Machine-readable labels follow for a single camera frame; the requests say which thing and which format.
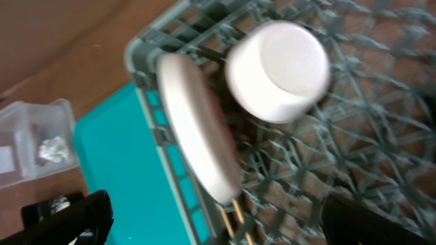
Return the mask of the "small white bowl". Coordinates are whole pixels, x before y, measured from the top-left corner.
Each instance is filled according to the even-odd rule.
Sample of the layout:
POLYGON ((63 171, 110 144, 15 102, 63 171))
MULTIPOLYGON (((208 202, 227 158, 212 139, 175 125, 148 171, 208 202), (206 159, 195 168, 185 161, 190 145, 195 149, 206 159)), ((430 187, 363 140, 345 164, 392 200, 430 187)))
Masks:
POLYGON ((267 22, 227 55, 225 77, 237 102, 260 120, 285 124, 308 112, 328 91, 330 61, 302 26, 267 22))

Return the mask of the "wooden chopstick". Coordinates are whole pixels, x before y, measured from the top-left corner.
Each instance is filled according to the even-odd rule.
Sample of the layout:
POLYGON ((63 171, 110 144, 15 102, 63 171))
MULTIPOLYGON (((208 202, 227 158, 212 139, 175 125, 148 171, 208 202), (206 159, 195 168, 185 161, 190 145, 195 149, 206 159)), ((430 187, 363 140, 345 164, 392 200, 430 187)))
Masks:
POLYGON ((228 231, 228 234, 233 239, 234 238, 234 230, 232 228, 232 224, 231 224, 230 219, 227 215, 227 212, 222 207, 219 208, 219 211, 220 211, 220 214, 221 214, 222 219, 224 221, 225 227, 228 231))
MULTIPOLYGON (((243 225, 245 223, 245 218, 244 218, 243 211, 240 207, 238 200, 233 199, 232 204, 233 204, 234 209, 236 211, 236 215, 238 217, 239 222, 243 225)), ((245 237, 246 237, 248 245, 254 245, 253 238, 251 237, 251 235, 248 232, 245 233, 245 237)))

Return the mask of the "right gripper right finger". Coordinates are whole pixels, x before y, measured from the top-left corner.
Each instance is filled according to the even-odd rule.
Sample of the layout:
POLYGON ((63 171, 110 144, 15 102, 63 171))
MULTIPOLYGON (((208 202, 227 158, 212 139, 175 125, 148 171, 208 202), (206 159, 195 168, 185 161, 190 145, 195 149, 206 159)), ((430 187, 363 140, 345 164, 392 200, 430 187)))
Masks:
POLYGON ((429 245, 431 242, 336 193, 322 204, 321 227, 328 244, 429 245))

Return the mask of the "white tissue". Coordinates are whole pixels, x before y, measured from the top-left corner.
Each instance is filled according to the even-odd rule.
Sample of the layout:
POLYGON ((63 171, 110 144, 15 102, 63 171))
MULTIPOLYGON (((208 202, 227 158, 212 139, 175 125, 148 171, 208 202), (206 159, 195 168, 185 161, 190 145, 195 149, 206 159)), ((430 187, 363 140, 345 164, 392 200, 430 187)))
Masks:
POLYGON ((40 165, 49 163, 70 164, 72 161, 69 145, 66 139, 61 136, 44 140, 38 148, 38 157, 40 165))

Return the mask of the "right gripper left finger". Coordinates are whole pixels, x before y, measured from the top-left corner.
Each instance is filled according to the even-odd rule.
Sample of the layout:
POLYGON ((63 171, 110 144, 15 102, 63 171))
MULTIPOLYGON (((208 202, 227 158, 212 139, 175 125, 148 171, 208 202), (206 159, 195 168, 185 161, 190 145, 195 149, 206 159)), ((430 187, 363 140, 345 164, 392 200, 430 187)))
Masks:
POLYGON ((107 191, 71 193, 21 208, 22 231, 7 244, 105 244, 114 222, 107 191))

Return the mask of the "large white plate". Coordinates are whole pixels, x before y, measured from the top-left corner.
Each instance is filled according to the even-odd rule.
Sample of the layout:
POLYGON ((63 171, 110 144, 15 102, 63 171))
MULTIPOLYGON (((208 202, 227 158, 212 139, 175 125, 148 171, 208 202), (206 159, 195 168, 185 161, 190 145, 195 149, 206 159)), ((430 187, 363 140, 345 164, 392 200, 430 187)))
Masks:
POLYGON ((242 191, 236 144, 199 66, 183 54, 157 62, 158 88, 173 134, 207 193, 227 205, 242 191))

